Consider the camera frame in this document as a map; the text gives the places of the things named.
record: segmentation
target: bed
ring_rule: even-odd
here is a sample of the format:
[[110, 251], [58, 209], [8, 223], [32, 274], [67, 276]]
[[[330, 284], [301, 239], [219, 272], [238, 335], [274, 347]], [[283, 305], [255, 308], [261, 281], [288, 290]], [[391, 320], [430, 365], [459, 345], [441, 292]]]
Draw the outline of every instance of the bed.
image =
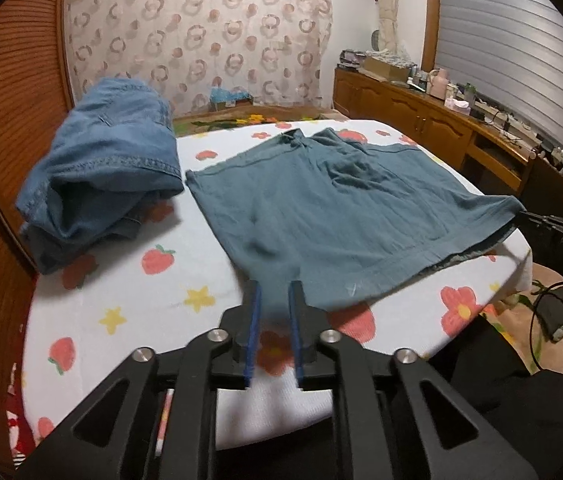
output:
[[[414, 144], [375, 121], [254, 124], [178, 139], [182, 173], [206, 168], [293, 127], [307, 136], [332, 127], [346, 139]], [[216, 327], [224, 309], [241, 302], [241, 279], [187, 189], [152, 209], [136, 240], [100, 244], [66, 269], [41, 276], [26, 327], [21, 388], [36, 442], [133, 349], [180, 348]], [[530, 288], [531, 279], [530, 248], [515, 231], [486, 256], [425, 274], [379, 301], [329, 317], [366, 348], [391, 353], [409, 347], [427, 357], [488, 304]], [[296, 389], [288, 337], [264, 331], [253, 386], [219, 392], [217, 445], [223, 449], [272, 438], [330, 412], [328, 392]]]

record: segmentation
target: folded denim garment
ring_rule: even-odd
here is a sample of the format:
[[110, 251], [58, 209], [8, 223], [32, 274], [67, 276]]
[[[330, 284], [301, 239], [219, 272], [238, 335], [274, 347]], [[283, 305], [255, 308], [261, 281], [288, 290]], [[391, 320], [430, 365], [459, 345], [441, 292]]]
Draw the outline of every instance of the folded denim garment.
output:
[[168, 102], [141, 81], [104, 78], [28, 174], [20, 233], [47, 274], [103, 238], [134, 238], [147, 207], [183, 190]]
[[202, 171], [187, 171], [212, 231], [262, 286], [263, 316], [288, 312], [302, 280], [309, 304], [336, 310], [491, 250], [523, 210], [512, 196], [469, 192], [416, 146], [291, 130]]

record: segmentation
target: triangular cutout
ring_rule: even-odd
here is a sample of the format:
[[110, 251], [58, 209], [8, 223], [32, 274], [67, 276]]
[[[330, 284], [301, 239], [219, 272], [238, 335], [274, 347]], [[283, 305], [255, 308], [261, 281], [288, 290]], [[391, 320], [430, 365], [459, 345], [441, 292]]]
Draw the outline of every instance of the triangular cutout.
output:
[[75, 426], [74, 434], [98, 447], [106, 447], [111, 440], [129, 381], [119, 381], [86, 413]]
[[430, 381], [420, 385], [444, 449], [452, 449], [477, 438], [477, 428]]

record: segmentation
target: window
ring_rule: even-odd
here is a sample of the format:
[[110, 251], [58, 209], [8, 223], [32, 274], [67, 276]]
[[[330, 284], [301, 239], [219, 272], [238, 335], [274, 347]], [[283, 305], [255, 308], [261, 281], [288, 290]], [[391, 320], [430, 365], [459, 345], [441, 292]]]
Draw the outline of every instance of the window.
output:
[[549, 0], [441, 0], [436, 65], [563, 146], [563, 17]]

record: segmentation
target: silver screw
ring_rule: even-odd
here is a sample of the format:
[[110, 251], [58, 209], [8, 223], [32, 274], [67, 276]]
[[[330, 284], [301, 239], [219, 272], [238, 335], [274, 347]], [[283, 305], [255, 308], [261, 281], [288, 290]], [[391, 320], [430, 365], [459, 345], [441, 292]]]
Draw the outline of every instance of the silver screw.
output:
[[221, 343], [228, 339], [228, 332], [223, 328], [213, 328], [207, 335], [208, 339], [213, 341], [213, 343]]
[[403, 363], [405, 365], [414, 363], [419, 358], [417, 352], [411, 350], [410, 348], [400, 348], [395, 352], [395, 357], [400, 363]]
[[138, 363], [147, 363], [153, 358], [153, 351], [147, 347], [137, 348], [132, 353], [132, 358]]
[[321, 334], [319, 334], [319, 338], [324, 343], [337, 343], [341, 340], [341, 332], [337, 332], [337, 330], [324, 330]]

